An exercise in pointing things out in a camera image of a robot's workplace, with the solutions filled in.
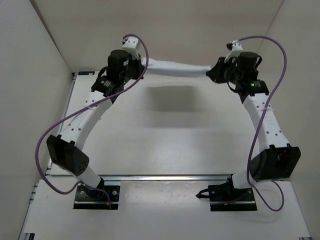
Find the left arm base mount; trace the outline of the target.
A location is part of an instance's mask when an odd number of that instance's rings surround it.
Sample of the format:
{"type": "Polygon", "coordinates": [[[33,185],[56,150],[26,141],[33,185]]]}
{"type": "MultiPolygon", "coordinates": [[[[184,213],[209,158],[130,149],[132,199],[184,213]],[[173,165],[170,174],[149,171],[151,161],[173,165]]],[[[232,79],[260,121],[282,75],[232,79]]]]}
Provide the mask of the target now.
{"type": "Polygon", "coordinates": [[[105,181],[99,190],[92,190],[83,184],[78,184],[75,192],[73,209],[75,210],[118,210],[121,183],[119,181],[105,181]]]}

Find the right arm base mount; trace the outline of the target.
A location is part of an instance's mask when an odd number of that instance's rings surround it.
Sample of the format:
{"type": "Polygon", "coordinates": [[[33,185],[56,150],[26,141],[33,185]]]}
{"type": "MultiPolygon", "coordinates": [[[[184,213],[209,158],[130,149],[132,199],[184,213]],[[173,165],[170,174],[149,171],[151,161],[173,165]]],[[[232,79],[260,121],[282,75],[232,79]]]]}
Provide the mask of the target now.
{"type": "Polygon", "coordinates": [[[211,212],[254,212],[257,205],[252,188],[235,188],[232,174],[225,183],[208,185],[195,196],[209,199],[211,212]]]}

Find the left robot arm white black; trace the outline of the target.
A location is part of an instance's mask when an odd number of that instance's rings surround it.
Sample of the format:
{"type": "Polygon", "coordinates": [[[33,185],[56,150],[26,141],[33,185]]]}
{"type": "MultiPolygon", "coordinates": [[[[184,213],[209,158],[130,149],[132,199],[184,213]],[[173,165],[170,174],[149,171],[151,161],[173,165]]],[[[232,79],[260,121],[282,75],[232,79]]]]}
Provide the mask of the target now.
{"type": "Polygon", "coordinates": [[[125,84],[143,73],[141,56],[136,50],[111,51],[107,66],[97,74],[84,103],[84,111],[76,114],[58,136],[46,140],[52,162],[87,185],[93,199],[104,195],[102,179],[89,166],[89,157],[82,151],[85,142],[102,115],[116,101],[125,84]]]}

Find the white skirt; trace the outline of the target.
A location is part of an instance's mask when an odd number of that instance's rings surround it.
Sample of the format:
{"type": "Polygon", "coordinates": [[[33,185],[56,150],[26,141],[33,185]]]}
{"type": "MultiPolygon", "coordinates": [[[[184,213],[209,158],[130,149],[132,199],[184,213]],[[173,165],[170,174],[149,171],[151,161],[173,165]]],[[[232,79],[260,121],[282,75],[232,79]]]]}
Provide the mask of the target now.
{"type": "Polygon", "coordinates": [[[199,78],[205,77],[211,69],[209,65],[191,65],[149,58],[146,72],[167,77],[199,78]]]}

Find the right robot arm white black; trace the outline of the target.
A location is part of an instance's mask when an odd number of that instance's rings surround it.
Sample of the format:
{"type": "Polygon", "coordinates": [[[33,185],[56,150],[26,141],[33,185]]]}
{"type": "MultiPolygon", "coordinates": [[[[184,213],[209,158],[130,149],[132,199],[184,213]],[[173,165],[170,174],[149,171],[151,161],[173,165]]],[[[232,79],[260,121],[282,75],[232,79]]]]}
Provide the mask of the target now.
{"type": "Polygon", "coordinates": [[[258,182],[288,179],[301,157],[299,147],[292,146],[282,132],[269,102],[270,91],[258,79],[262,57],[257,53],[231,50],[220,57],[206,75],[217,84],[234,84],[232,92],[239,95],[257,133],[259,153],[249,157],[249,167],[232,175],[232,183],[224,187],[224,195],[236,200],[242,189],[258,182]]]}

